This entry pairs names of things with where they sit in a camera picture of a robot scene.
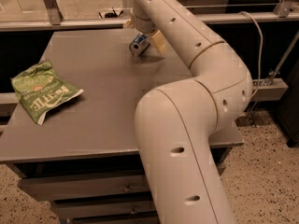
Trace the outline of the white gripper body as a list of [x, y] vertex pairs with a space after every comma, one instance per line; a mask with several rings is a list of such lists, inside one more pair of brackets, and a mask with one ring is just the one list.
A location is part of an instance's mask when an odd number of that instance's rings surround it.
[[133, 7], [131, 9], [131, 21], [136, 30], [143, 34], [151, 34], [157, 30], [154, 22], [140, 7]]

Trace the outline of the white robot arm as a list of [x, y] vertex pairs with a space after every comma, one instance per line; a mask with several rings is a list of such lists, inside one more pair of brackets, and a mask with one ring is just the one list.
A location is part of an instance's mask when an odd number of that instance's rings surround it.
[[191, 77], [145, 94], [135, 135], [161, 224], [236, 224], [209, 148], [249, 104], [252, 78], [218, 34], [177, 0], [134, 0], [135, 28], [158, 28]]

